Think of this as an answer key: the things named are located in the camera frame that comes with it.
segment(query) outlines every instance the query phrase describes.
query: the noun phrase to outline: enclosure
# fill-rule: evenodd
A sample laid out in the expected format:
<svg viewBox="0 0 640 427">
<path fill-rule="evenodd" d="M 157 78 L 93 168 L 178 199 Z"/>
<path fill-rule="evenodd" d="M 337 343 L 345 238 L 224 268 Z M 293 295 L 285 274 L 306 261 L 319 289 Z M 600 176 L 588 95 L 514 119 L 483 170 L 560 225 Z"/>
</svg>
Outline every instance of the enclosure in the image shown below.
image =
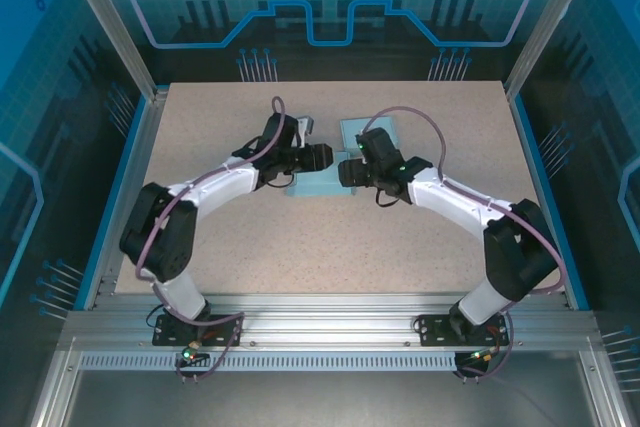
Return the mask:
<svg viewBox="0 0 640 427">
<path fill-rule="evenodd" d="M 640 0 L 0 5 L 1 425 L 636 425 Z M 419 108 L 448 175 L 540 205 L 568 281 L 515 306 L 499 376 L 462 384 L 411 327 L 482 281 L 482 244 L 336 172 L 198 225 L 192 274 L 247 323 L 220 372 L 172 375 L 120 235 L 144 184 L 224 162 L 274 95 L 340 160 L 348 120 Z M 436 163 L 428 124 L 388 122 Z"/>
</svg>

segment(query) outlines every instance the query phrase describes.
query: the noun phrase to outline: speckled beige table surface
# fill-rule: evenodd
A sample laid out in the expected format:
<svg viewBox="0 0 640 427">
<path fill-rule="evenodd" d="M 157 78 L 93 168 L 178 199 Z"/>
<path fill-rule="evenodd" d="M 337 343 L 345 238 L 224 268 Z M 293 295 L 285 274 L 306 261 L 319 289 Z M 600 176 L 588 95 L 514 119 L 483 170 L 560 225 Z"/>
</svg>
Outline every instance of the speckled beige table surface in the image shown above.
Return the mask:
<svg viewBox="0 0 640 427">
<path fill-rule="evenodd" d="M 420 108 L 445 134 L 448 176 L 497 198 L 536 200 L 499 82 L 172 84 L 145 183 L 179 183 L 220 165 L 262 132 L 274 95 L 288 114 L 315 119 L 310 142 L 335 150 L 343 147 L 341 119 Z M 429 124 L 406 113 L 393 119 L 405 158 L 436 163 L 440 145 Z M 190 272 L 204 293 L 461 292 L 482 280 L 483 246 L 470 234 L 426 209 L 381 209 L 374 197 L 358 189 L 292 198 L 266 187 L 239 197 L 198 225 Z M 116 291 L 149 286 L 125 260 Z"/>
</svg>

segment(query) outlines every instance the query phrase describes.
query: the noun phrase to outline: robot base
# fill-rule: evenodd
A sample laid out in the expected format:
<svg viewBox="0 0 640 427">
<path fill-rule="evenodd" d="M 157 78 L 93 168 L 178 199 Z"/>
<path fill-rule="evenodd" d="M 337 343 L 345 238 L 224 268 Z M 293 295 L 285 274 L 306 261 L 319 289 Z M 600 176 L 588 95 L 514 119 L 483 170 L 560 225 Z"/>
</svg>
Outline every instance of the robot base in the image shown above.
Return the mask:
<svg viewBox="0 0 640 427">
<path fill-rule="evenodd" d="M 422 347 L 501 347 L 509 345 L 504 317 L 494 315 L 474 329 L 466 342 L 462 342 L 451 328 L 449 315 L 420 315 L 413 322 L 413 330 L 420 336 Z"/>
<path fill-rule="evenodd" d="M 206 321 L 219 320 L 226 315 L 210 315 Z M 233 334 L 235 322 L 226 322 L 215 327 L 202 328 L 185 324 L 173 315 L 162 314 L 156 319 L 151 344 L 156 347 L 184 347 L 196 339 L 202 339 L 203 347 L 225 347 Z M 232 347 L 240 345 L 241 333 L 236 336 Z"/>
</svg>

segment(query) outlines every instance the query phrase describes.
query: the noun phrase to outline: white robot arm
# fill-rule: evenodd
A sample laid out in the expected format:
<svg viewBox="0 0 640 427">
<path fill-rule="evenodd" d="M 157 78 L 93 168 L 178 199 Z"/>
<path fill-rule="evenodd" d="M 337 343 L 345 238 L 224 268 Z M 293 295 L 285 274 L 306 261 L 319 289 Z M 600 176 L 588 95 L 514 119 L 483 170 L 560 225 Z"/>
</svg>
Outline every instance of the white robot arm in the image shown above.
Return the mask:
<svg viewBox="0 0 640 427">
<path fill-rule="evenodd" d="M 551 233 L 535 203 L 493 199 L 445 178 L 424 159 L 405 161 L 384 129 L 368 130 L 356 140 L 363 158 L 340 163 L 343 186 L 375 187 L 378 193 L 395 197 L 395 202 L 402 200 L 433 210 L 484 243 L 486 278 L 449 312 L 451 327 L 461 341 L 510 304 L 522 300 L 557 267 L 540 242 L 504 213 L 513 212 L 552 244 Z"/>
<path fill-rule="evenodd" d="M 208 316 L 208 304 L 186 270 L 197 222 L 232 199 L 268 185 L 279 173 L 313 172 L 333 163 L 329 146 L 307 143 L 307 135 L 313 129 L 312 118 L 285 116 L 282 132 L 266 155 L 244 166 L 227 168 L 261 151 L 274 138 L 280 115 L 273 114 L 260 137 L 233 152 L 220 173 L 194 185 L 180 199 L 144 259 L 144 278 L 153 279 L 154 289 L 181 317 L 193 321 Z M 120 238 L 120 249 L 134 263 L 138 262 L 160 213 L 194 182 L 195 179 L 166 188 L 151 183 L 142 188 Z"/>
</svg>

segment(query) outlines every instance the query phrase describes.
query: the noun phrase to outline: gray floor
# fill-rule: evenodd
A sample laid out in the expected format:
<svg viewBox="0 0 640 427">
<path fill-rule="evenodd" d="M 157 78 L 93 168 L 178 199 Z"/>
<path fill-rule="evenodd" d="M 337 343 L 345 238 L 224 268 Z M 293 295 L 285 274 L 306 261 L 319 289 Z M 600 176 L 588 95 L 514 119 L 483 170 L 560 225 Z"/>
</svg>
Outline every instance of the gray floor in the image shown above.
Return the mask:
<svg viewBox="0 0 640 427">
<path fill-rule="evenodd" d="M 557 425 L 593 425 L 574 358 L 519 354 L 500 374 Z M 554 425 L 511 386 L 451 373 L 221 373 L 181 385 L 166 373 L 88 372 L 67 427 Z"/>
</svg>

